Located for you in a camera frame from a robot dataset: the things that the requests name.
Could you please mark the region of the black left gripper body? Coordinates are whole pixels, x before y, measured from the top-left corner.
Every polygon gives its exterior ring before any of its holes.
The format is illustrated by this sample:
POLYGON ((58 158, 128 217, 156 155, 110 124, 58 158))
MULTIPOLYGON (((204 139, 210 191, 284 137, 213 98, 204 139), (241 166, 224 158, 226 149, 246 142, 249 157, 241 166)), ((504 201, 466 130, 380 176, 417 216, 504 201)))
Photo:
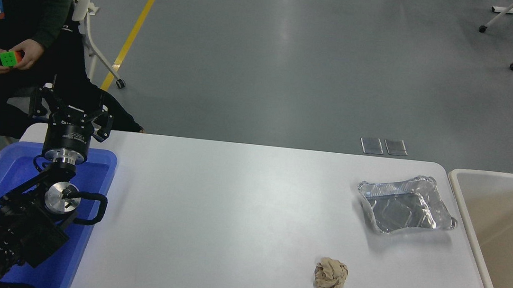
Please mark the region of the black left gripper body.
POLYGON ((88 155, 94 132, 92 122, 83 123, 69 113, 55 111, 48 117, 43 151, 66 149, 88 155))

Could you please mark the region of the person's left hand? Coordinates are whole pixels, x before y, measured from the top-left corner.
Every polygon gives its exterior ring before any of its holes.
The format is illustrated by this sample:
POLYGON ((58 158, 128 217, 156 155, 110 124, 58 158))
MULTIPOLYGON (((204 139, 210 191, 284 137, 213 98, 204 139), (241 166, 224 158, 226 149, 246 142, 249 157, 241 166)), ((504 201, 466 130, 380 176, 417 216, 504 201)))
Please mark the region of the person's left hand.
POLYGON ((25 71, 31 69, 41 56, 43 56, 45 48, 35 40, 26 39, 10 48, 9 51, 21 52, 24 54, 21 61, 14 65, 14 68, 20 71, 25 71))

